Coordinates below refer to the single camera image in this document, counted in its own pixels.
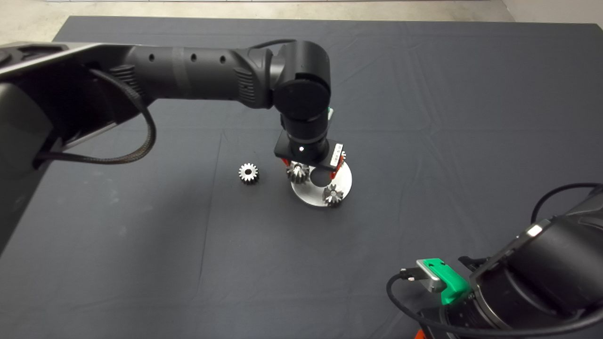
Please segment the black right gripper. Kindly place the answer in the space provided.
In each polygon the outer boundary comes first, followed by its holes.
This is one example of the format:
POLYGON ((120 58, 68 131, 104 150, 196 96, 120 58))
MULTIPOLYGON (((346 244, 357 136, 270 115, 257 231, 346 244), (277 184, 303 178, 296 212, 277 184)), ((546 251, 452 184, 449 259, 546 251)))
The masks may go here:
MULTIPOLYGON (((439 307, 427 307, 419 311, 422 317, 441 324, 469 329, 489 330, 490 323, 474 302, 458 302, 439 307)), ((421 326, 414 339, 463 339, 454 333, 448 333, 430 326, 421 326)))

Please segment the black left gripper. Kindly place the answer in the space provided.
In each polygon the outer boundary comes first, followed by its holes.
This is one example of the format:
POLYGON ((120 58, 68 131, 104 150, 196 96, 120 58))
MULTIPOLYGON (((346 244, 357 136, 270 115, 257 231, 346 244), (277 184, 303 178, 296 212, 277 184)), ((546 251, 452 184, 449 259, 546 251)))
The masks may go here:
POLYGON ((304 144, 291 139, 286 131, 280 133, 274 147, 274 155, 286 167, 289 166, 289 161, 295 161, 310 167, 334 170, 330 172, 330 178, 336 178, 340 170, 338 166, 342 152, 344 144, 333 139, 322 138, 317 142, 304 144))

